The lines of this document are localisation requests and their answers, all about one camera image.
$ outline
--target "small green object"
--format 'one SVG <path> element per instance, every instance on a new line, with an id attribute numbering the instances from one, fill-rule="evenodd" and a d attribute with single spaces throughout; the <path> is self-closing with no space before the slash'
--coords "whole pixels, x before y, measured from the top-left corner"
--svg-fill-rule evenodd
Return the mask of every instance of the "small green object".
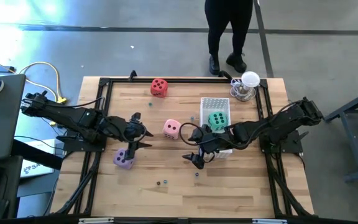
<path id="1" fill-rule="evenodd" d="M 223 112 L 211 113 L 208 116 L 208 124 L 213 131 L 222 130 L 227 126 L 227 116 Z"/>

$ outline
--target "wooden tabletop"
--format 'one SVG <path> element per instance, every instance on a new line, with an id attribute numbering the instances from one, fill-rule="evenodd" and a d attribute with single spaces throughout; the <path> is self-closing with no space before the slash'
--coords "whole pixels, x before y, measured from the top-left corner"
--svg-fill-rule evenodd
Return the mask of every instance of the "wooden tabletop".
<path id="1" fill-rule="evenodd" d="M 96 97 L 100 77 L 84 77 L 79 103 Z M 268 89 L 277 112 L 288 103 L 284 81 L 270 78 Z M 99 167 L 92 216 L 114 217 L 203 217 L 249 218 L 273 217 L 272 199 L 264 155 L 258 140 L 246 150 L 234 150 L 226 159 L 215 159 L 198 170 L 181 156 L 196 152 L 181 140 L 167 139 L 162 128 L 167 119 L 181 123 L 199 124 L 201 97 L 230 98 L 231 123 L 257 121 L 255 100 L 243 103 L 229 94 L 229 84 L 169 83 L 168 96 L 156 98 L 150 94 L 148 83 L 115 83 L 112 88 L 109 115 L 128 120 L 135 112 L 142 113 L 141 121 L 154 137 L 143 142 L 153 145 L 136 151 L 131 170 L 113 164 L 114 153 L 127 144 L 108 140 Z M 183 137 L 193 127 L 183 128 Z M 51 211 L 57 211 L 70 198 L 80 179 L 84 153 L 75 152 L 64 160 L 53 198 Z M 313 213 L 308 184 L 299 157 L 283 154 L 288 187 L 294 196 Z M 87 199 L 88 187 L 83 197 Z M 284 211 L 281 190 L 280 208 Z"/>

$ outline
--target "concrete floor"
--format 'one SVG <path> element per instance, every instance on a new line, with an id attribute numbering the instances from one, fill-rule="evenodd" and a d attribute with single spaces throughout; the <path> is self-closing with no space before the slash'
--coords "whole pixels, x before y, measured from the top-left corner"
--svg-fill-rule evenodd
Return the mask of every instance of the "concrete floor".
<path id="1" fill-rule="evenodd" d="M 61 74 L 62 95 L 71 103 L 77 100 L 82 77 L 87 75 L 129 75 L 136 70 L 141 76 L 210 76 L 203 4 L 204 0 L 0 0 L 0 25 L 200 29 L 49 32 L 0 26 L 0 62 L 17 68 L 36 61 L 54 64 Z M 260 0 L 260 8 L 266 29 L 358 30 L 358 0 Z M 258 28 L 254 13 L 250 29 Z M 266 39 L 273 75 L 285 79 L 291 100 L 307 96 L 328 114 L 358 95 L 358 35 L 268 34 Z M 225 33 L 219 58 L 222 69 L 234 75 L 235 71 L 224 64 L 231 51 L 231 34 Z M 266 77 L 259 34 L 247 36 L 244 53 L 249 70 Z M 38 65 L 27 75 L 55 88 L 51 68 Z M 25 93 L 35 91 L 42 90 L 25 86 Z M 303 147 L 315 213 L 358 221 L 358 182 L 346 184 L 342 179 L 357 167 L 341 124 L 333 121 L 302 130 L 310 132 Z M 16 134 L 40 139 L 56 136 L 41 119 L 22 115 Z M 49 192 L 56 176 L 26 181 L 19 193 Z M 21 203 L 19 216 L 41 215 L 47 200 L 48 193 L 23 198 L 26 203 Z"/>

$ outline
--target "dice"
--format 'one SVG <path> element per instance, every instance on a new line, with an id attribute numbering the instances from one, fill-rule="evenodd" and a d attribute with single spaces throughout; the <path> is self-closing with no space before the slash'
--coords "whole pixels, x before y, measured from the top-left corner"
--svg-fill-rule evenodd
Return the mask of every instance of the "dice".
<path id="1" fill-rule="evenodd" d="M 113 163 L 124 169 L 130 169 L 134 165 L 135 158 L 130 160 L 125 160 L 124 155 L 125 155 L 125 149 L 118 149 L 116 155 L 114 156 Z"/>
<path id="2" fill-rule="evenodd" d="M 152 81 L 152 86 L 150 87 L 150 92 L 153 96 L 164 98 L 167 95 L 168 83 L 167 81 L 156 78 Z"/>
<path id="3" fill-rule="evenodd" d="M 165 122 L 164 129 L 162 130 L 164 132 L 164 136 L 169 139 L 178 139 L 180 125 L 181 124 L 178 121 L 169 119 Z"/>
<path id="4" fill-rule="evenodd" d="M 208 116 L 208 124 L 211 127 L 212 131 L 222 130 L 227 126 L 227 117 L 223 112 L 211 113 Z"/>

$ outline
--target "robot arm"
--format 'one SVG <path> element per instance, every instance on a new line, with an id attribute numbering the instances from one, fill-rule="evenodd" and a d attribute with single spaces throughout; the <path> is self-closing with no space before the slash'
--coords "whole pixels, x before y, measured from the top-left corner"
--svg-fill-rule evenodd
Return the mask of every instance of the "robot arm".
<path id="1" fill-rule="evenodd" d="M 301 125 L 317 125 L 322 118 L 323 115 L 315 103 L 305 97 L 290 103 L 271 117 L 227 126 L 224 128 L 224 133 L 213 133 L 206 124 L 201 128 L 197 126 L 189 141 L 196 143 L 191 144 L 193 146 L 200 146 L 200 153 L 184 155 L 183 158 L 202 169 L 205 153 L 217 153 L 232 148 L 243 150 L 261 134 L 266 134 L 271 144 L 278 144 Z"/>
<path id="2" fill-rule="evenodd" d="M 27 116 L 47 118 L 63 127 L 78 133 L 76 141 L 86 141 L 95 144 L 103 136 L 129 143 L 126 159 L 133 159 L 135 150 L 151 145 L 139 142 L 144 136 L 153 136 L 139 121 L 140 113 L 135 113 L 127 122 L 118 116 L 105 116 L 101 110 L 90 108 L 74 108 L 50 101 L 42 94 L 28 93 L 22 100 L 21 110 Z M 58 139 L 72 138 L 59 136 Z"/>

